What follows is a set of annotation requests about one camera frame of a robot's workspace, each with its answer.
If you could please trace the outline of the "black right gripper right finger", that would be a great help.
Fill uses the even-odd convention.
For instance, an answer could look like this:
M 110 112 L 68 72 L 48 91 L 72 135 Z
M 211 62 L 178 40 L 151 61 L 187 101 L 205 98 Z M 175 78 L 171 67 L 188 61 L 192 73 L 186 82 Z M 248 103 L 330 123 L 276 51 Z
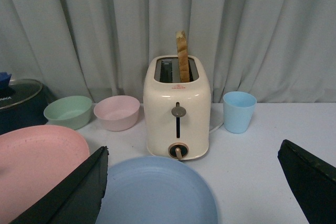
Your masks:
M 335 167 L 283 140 L 278 160 L 309 223 L 335 223 Z

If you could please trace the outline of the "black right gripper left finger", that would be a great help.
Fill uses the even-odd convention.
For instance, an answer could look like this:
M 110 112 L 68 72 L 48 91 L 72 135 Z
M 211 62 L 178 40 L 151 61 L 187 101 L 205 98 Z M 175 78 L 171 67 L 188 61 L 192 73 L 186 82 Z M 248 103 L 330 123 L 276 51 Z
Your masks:
M 97 149 L 11 223 L 95 223 L 106 192 L 109 151 Z

